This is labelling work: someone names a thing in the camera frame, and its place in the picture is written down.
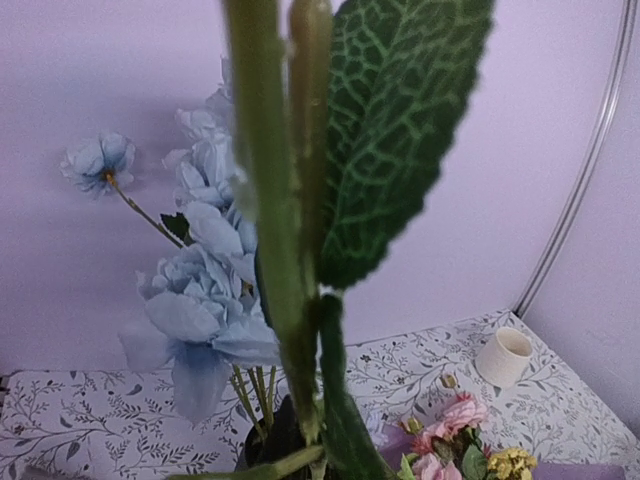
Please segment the yellow small flower sprig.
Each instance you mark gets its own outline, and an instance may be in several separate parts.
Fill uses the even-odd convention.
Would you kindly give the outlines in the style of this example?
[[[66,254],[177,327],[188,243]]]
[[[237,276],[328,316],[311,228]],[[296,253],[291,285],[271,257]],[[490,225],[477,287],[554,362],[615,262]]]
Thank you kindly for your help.
[[[487,478],[497,480],[532,480],[537,459],[522,448],[511,447],[490,456]]]

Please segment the white rose flower stem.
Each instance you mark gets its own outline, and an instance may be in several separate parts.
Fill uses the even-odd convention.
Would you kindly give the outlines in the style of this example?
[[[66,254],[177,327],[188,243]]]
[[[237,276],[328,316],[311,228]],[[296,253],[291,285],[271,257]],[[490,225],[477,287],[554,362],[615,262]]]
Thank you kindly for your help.
[[[490,1],[227,1],[238,189],[306,446],[242,479],[389,479],[346,382],[343,293],[420,213],[465,115]],[[279,21],[286,17],[288,26]]]

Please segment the light blue flower stem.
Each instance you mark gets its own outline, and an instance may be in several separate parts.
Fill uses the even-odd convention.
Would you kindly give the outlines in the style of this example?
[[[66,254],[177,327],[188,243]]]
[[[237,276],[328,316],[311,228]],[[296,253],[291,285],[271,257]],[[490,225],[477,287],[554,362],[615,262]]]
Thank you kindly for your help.
[[[193,423],[210,417],[232,387],[266,438],[275,422],[279,346],[260,297],[254,224],[235,199],[241,172],[234,159],[231,64],[203,106],[178,110],[189,146],[163,159],[174,172],[177,210],[153,227],[177,252],[139,273],[137,290],[146,318],[120,334],[127,365],[135,371],[172,369],[177,412]]]

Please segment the purple pink wrapping paper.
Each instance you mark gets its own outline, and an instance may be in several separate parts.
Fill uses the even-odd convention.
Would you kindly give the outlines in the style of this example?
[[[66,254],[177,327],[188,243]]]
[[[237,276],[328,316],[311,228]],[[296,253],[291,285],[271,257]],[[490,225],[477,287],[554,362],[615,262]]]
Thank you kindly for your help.
[[[387,423],[386,415],[380,411],[369,413],[365,425],[384,460],[394,470],[399,470],[402,454],[409,451],[411,437],[396,424]],[[617,465],[540,463],[533,472],[533,478],[545,480],[625,480],[625,471]]]

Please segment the pink rose flower stem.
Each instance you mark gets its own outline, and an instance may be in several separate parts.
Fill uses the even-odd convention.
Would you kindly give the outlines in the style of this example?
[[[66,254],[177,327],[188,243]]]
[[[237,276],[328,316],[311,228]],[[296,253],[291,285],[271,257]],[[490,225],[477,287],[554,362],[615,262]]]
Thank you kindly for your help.
[[[459,389],[453,374],[441,377],[454,397],[441,418],[425,427],[411,417],[401,428],[412,437],[411,451],[401,457],[401,479],[486,479],[490,450],[480,438],[488,407]]]

